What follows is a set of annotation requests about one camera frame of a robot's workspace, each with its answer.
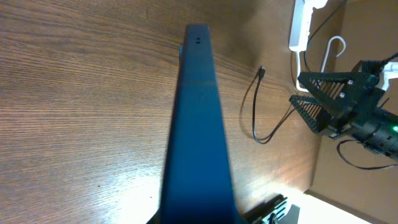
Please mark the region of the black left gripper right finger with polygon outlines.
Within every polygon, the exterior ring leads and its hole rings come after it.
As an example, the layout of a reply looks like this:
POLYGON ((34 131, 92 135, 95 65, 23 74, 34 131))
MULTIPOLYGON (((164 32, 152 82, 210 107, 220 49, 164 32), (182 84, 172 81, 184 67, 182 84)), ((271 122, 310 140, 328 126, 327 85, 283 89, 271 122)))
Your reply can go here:
POLYGON ((274 224, 288 213, 287 197, 279 194, 272 200, 261 203, 243 215, 244 220, 249 224, 274 224))

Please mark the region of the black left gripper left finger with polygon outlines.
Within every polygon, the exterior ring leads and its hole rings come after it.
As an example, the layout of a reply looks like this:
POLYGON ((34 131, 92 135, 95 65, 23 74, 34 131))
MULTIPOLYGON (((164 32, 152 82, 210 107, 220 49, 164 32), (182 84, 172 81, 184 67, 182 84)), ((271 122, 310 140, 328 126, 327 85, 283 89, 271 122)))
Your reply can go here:
POLYGON ((146 224, 159 224, 160 213, 159 210, 154 213, 150 220, 146 224))

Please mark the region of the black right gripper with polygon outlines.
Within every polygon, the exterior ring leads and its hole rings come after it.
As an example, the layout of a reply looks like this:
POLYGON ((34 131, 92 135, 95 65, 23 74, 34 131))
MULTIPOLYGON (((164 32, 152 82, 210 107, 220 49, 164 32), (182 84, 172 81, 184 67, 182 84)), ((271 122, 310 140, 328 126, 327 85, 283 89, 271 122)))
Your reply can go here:
POLYGON ((369 73, 302 72, 298 80, 315 98, 292 95, 290 103, 315 134, 332 139, 359 130, 384 93, 369 73))

